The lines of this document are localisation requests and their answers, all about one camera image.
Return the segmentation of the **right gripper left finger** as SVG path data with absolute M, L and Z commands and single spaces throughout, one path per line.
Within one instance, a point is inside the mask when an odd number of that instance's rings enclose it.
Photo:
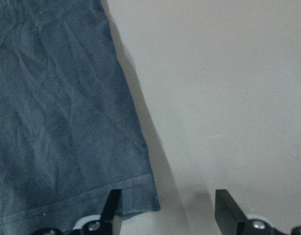
M 122 219 L 117 210 L 122 208 L 122 190 L 110 191 L 100 218 L 91 220 L 79 229 L 62 232 L 57 228 L 46 227 L 31 233 L 32 235 L 119 235 L 121 233 Z

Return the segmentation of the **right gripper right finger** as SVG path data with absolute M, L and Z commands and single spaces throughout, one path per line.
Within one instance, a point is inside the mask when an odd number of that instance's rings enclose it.
M 248 218 L 226 189 L 215 191 L 215 220 L 223 235 L 282 235 L 267 221 Z

